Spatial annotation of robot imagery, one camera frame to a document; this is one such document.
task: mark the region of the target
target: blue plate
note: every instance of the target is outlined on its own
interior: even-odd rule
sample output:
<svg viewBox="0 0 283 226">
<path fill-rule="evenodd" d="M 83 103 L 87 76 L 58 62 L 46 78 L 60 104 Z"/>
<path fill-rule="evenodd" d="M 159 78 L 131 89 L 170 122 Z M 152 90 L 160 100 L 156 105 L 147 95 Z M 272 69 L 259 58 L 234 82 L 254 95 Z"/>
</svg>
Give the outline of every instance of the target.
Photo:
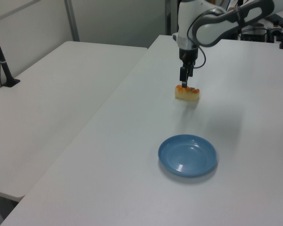
<svg viewBox="0 0 283 226">
<path fill-rule="evenodd" d="M 194 135 L 168 138 L 160 145 L 158 157 L 169 171 L 183 177 L 203 175 L 217 164 L 211 143 Z"/>
</svg>

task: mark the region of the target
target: white wall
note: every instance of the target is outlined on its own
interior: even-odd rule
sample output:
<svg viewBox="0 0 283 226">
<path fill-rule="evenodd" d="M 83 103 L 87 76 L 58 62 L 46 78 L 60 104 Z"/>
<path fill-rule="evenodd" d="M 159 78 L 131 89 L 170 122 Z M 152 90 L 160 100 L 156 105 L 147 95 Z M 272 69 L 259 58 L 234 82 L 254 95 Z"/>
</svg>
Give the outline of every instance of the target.
<svg viewBox="0 0 283 226">
<path fill-rule="evenodd" d="M 219 6 L 221 2 L 222 0 L 216 0 L 216 5 Z M 224 0 L 221 6 L 226 9 L 228 3 L 229 3 L 229 0 Z"/>
<path fill-rule="evenodd" d="M 68 40 L 63 0 L 41 0 L 0 20 L 0 45 L 13 77 Z"/>
<path fill-rule="evenodd" d="M 80 41 L 149 47 L 165 34 L 165 0 L 72 0 Z"/>
</svg>

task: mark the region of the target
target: desk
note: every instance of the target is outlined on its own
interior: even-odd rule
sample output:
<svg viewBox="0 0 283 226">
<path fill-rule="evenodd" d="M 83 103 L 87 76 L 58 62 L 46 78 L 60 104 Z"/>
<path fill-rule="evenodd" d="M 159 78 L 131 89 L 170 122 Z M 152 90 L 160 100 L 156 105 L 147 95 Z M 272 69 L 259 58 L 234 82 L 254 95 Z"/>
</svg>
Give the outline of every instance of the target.
<svg viewBox="0 0 283 226">
<path fill-rule="evenodd" d="M 66 42 L 0 88 L 0 196 L 21 200 L 145 52 Z"/>
<path fill-rule="evenodd" d="M 2 226 L 283 225 L 283 50 L 204 50 L 199 102 L 178 100 L 178 48 L 159 36 Z M 166 171 L 158 147 L 177 134 L 210 141 L 217 168 Z"/>
</svg>

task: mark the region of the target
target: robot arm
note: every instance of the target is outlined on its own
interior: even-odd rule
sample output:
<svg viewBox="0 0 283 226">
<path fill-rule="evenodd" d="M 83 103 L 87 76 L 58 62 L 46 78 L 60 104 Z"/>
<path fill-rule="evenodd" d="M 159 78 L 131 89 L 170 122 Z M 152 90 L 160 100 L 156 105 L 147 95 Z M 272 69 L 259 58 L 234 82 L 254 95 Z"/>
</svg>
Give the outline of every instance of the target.
<svg viewBox="0 0 283 226">
<path fill-rule="evenodd" d="M 280 11 L 283 11 L 283 0 L 253 0 L 231 12 L 204 0 L 183 0 L 176 36 L 179 58 L 183 61 L 180 70 L 183 87 L 193 75 L 199 46 L 214 46 L 233 31 Z"/>
</svg>

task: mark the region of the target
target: bread piece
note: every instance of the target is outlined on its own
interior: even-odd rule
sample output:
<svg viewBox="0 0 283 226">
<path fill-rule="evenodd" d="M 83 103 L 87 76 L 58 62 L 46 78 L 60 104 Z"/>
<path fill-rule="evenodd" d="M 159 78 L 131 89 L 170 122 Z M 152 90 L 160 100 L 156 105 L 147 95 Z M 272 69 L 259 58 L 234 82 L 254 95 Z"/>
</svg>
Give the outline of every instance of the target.
<svg viewBox="0 0 283 226">
<path fill-rule="evenodd" d="M 178 85 L 175 88 L 175 97 L 183 100 L 197 101 L 199 93 L 200 90 L 193 87 L 183 88 L 182 85 Z"/>
</svg>

